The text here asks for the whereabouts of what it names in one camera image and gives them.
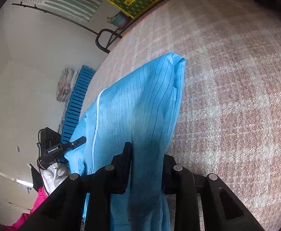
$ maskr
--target pink cloth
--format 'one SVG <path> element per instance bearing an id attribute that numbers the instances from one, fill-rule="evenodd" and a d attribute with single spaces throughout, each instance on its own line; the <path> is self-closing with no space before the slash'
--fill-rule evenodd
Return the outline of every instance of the pink cloth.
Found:
<path id="1" fill-rule="evenodd" d="M 34 213 L 34 211 L 41 205 L 41 203 L 44 202 L 44 200 L 47 198 L 48 196 L 46 195 L 46 193 L 44 192 L 43 187 L 38 189 L 38 197 L 34 203 L 34 206 L 32 207 L 31 211 L 29 212 L 29 214 L 27 213 L 23 213 L 21 215 L 21 217 L 12 225 L 12 226 L 5 226 L 3 225 L 3 227 L 5 228 L 6 231 L 16 231 L 19 229 L 19 227 L 21 227 L 21 225 L 27 220 L 27 218 Z"/>

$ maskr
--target blue striped fabric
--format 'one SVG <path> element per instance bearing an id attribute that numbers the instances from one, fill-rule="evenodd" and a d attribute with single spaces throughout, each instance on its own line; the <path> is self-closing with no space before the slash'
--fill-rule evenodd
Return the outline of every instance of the blue striped fabric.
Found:
<path id="1" fill-rule="evenodd" d="M 95 74 L 95 71 L 88 66 L 82 66 L 72 89 L 69 104 L 65 114 L 65 121 L 62 130 L 62 143 L 67 143 L 79 123 L 81 108 L 89 86 L 89 83 Z"/>
<path id="2" fill-rule="evenodd" d="M 162 166 L 179 112 L 184 69 L 185 59 L 169 53 L 134 70 L 99 94 L 72 135 L 72 140 L 87 138 L 65 154 L 71 172 L 81 175 L 109 164 L 126 141 L 133 145 L 127 191 L 111 196 L 115 231 L 170 230 Z"/>

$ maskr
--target metal screw head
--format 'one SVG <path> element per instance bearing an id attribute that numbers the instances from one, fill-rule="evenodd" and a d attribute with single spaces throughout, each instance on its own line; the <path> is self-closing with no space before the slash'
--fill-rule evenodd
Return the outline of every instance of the metal screw head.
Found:
<path id="1" fill-rule="evenodd" d="M 112 164 L 106 165 L 105 170 L 112 171 L 115 167 Z"/>
<path id="2" fill-rule="evenodd" d="M 211 179 L 211 180 L 217 180 L 217 175 L 216 174 L 209 174 L 209 178 Z"/>
<path id="3" fill-rule="evenodd" d="M 175 165 L 174 170 L 175 171 L 181 171 L 183 168 L 180 165 Z"/>
<path id="4" fill-rule="evenodd" d="M 73 173 L 71 175 L 69 175 L 70 180 L 76 180 L 79 177 L 79 174 L 77 173 Z"/>

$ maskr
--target mattress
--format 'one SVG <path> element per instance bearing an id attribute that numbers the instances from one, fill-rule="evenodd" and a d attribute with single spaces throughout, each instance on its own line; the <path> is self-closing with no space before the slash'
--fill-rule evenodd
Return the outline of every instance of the mattress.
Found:
<path id="1" fill-rule="evenodd" d="M 193 173 L 219 175 L 265 230 L 278 230 L 281 15 L 253 0 L 167 0 L 110 52 L 81 115 L 104 88 L 168 52 L 186 59 L 168 154 Z"/>

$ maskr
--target cable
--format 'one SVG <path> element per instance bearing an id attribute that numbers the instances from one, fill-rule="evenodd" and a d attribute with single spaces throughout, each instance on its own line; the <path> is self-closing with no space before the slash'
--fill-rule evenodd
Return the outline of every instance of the cable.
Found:
<path id="1" fill-rule="evenodd" d="M 41 166 L 41 164 L 40 164 L 40 162 L 39 162 L 39 159 L 37 159 L 37 167 L 38 167 L 38 169 L 39 169 L 39 173 L 40 173 L 40 176 L 41 176 L 43 188 L 44 188 L 44 191 L 46 192 L 46 194 L 49 196 L 49 192 L 46 190 L 46 186 L 44 185 L 44 181 L 43 181 L 43 178 L 42 178 L 40 166 Z"/>
<path id="2" fill-rule="evenodd" d="M 41 130 L 38 131 L 38 142 L 40 143 L 40 137 L 39 137 L 39 134 L 40 132 L 44 130 L 44 128 L 42 128 Z M 37 167 L 39 169 L 39 174 L 40 174 L 40 177 L 41 177 L 41 180 L 42 180 L 42 184 L 43 184 L 43 188 L 44 188 L 44 191 L 46 192 L 46 194 L 49 196 L 49 192 L 46 190 L 46 186 L 44 184 L 44 181 L 43 181 L 43 178 L 42 178 L 42 174 L 41 174 L 41 170 L 40 168 L 43 167 L 41 164 L 40 164 L 40 161 L 39 161 L 39 157 L 41 156 L 41 148 L 38 148 L 38 159 L 37 159 Z"/>
<path id="3" fill-rule="evenodd" d="M 39 134 L 42 130 L 44 130 L 44 128 L 42 128 L 41 130 L 38 131 L 38 142 L 40 142 Z"/>

